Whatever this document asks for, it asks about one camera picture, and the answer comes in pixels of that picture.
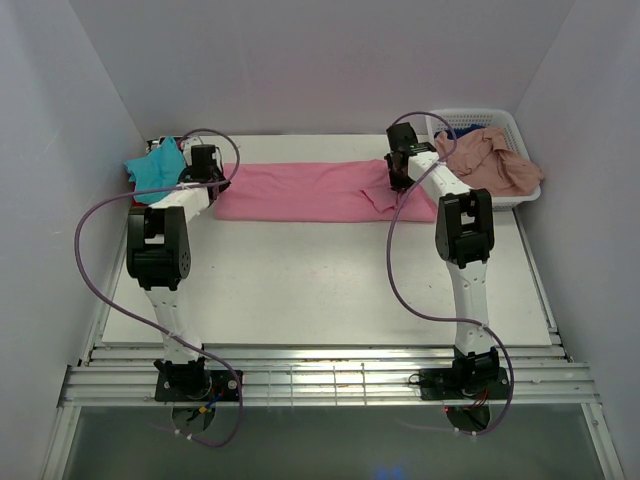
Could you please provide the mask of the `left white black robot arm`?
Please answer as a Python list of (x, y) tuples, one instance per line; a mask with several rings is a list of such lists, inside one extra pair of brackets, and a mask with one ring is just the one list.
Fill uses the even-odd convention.
[(178, 181), (186, 188), (153, 203), (137, 201), (130, 208), (126, 267), (144, 291), (161, 328), (164, 356), (154, 362), (163, 376), (161, 385), (181, 397), (198, 400), (210, 392), (212, 376), (198, 352), (202, 343), (190, 323), (183, 286), (192, 265), (188, 224), (225, 190), (202, 185), (223, 181), (225, 176), (218, 147), (200, 144), (187, 151), (190, 162), (178, 169)]

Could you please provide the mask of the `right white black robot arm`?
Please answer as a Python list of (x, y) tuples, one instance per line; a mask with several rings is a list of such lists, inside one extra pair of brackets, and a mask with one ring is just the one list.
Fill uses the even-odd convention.
[(385, 156), (390, 185), (406, 203), (422, 192), (436, 205), (435, 247), (450, 275), (455, 325), (453, 361), (443, 368), (422, 368), (410, 379), (424, 400), (502, 399), (509, 379), (500, 365), (502, 343), (489, 325), (486, 274), (495, 245), (492, 198), (474, 190), (448, 169), (455, 149), (439, 154), (420, 142), (405, 118), (386, 130)]

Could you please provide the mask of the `pink t shirt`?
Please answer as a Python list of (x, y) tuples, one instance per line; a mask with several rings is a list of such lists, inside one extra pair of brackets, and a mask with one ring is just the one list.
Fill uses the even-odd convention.
[(214, 204), (225, 221), (433, 223), (436, 206), (424, 190), (405, 204), (392, 190), (383, 160), (242, 165)]

